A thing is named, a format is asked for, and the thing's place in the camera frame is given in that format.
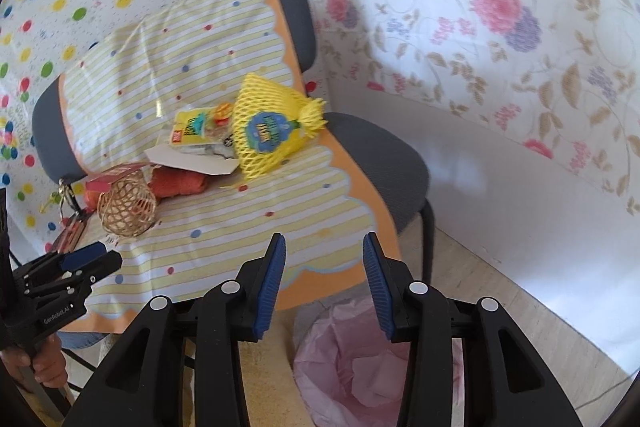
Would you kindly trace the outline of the person's left hand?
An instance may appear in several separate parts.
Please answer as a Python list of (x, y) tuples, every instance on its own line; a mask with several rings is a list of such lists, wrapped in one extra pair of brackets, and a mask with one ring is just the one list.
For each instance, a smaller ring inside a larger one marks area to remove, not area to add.
[(1, 360), (14, 381), (23, 387), (26, 387), (25, 377), (21, 372), (23, 367), (31, 367), (34, 370), (36, 382), (44, 387), (60, 389), (67, 384), (66, 361), (61, 340), (56, 334), (50, 335), (43, 341), (33, 360), (25, 351), (17, 348), (2, 350)]

